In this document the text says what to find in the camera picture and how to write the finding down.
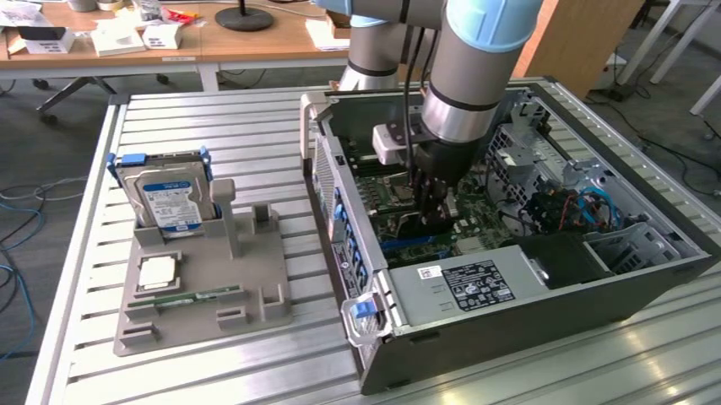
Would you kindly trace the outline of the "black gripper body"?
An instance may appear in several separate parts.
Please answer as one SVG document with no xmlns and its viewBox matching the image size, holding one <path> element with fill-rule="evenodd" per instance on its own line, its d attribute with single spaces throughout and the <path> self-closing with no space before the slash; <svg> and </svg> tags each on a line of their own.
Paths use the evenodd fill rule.
<svg viewBox="0 0 721 405">
<path fill-rule="evenodd" d="M 414 152 L 414 165 L 432 179 L 456 186 L 472 169 L 480 152 L 480 142 L 448 143 L 428 141 Z"/>
</svg>

